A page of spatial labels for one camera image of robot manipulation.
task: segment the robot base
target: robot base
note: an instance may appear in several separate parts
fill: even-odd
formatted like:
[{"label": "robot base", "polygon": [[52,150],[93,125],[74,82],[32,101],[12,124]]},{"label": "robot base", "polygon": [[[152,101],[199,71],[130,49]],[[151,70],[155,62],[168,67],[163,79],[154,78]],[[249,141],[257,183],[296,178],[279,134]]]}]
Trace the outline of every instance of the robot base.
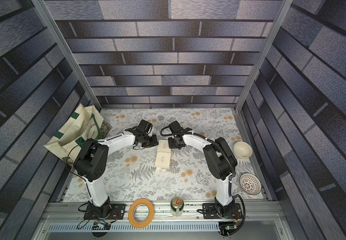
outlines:
[{"label": "robot base", "polygon": [[228,206],[224,206],[220,209],[220,206],[215,204],[202,204],[202,209],[207,212],[204,214],[204,219],[222,219],[222,218],[230,218],[230,219],[242,219],[243,214],[239,203],[235,203],[233,201],[228,204]]},{"label": "robot base", "polygon": [[115,220],[117,218],[117,220],[122,220],[125,213],[125,207],[126,204],[109,204],[109,201],[104,203],[101,207],[96,207],[90,202],[88,202],[88,206],[85,210],[84,219],[97,220],[105,218],[105,220]]}]

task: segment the canvas tote bag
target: canvas tote bag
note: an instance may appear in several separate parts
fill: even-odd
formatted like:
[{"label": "canvas tote bag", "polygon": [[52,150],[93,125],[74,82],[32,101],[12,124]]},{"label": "canvas tote bag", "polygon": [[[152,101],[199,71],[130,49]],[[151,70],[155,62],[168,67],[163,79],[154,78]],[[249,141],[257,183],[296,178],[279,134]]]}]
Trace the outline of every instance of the canvas tote bag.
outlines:
[{"label": "canvas tote bag", "polygon": [[80,104],[45,147],[55,156],[72,166],[83,146],[83,142],[89,138],[105,138],[111,128],[94,105],[84,107]]}]

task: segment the brick wallpaper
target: brick wallpaper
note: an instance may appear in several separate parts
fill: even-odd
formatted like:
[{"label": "brick wallpaper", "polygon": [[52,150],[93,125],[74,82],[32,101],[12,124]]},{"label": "brick wallpaper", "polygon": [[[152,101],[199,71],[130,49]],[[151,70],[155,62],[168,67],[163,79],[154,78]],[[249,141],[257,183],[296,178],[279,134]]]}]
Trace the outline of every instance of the brick wallpaper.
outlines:
[{"label": "brick wallpaper", "polygon": [[103,107],[172,108],[234,107],[281,2],[51,0],[46,5]]},{"label": "brick wallpaper", "polygon": [[85,92],[30,0],[0,0],[0,239],[31,239],[65,163],[43,146]]},{"label": "brick wallpaper", "polygon": [[296,239],[345,239],[346,1],[293,1],[242,115]]}]

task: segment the can lid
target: can lid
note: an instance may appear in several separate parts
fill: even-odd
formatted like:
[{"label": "can lid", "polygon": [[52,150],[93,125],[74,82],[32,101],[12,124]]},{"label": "can lid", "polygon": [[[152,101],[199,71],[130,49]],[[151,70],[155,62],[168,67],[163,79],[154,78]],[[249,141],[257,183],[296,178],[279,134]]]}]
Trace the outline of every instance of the can lid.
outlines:
[{"label": "can lid", "polygon": [[184,205],[184,200],[180,197],[174,197],[171,201],[171,205],[175,209],[180,209]]}]

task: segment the vent grille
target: vent grille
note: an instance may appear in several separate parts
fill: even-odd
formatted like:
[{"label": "vent grille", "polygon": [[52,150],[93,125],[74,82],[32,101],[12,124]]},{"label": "vent grille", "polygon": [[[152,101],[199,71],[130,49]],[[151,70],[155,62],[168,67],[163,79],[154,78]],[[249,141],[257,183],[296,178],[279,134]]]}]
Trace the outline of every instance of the vent grille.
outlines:
[{"label": "vent grille", "polygon": [[92,230],[93,222],[82,229],[77,229],[78,223],[52,223],[48,232],[216,232],[218,222],[152,222],[144,228],[135,228],[129,222],[113,223],[110,230],[96,228]]}]

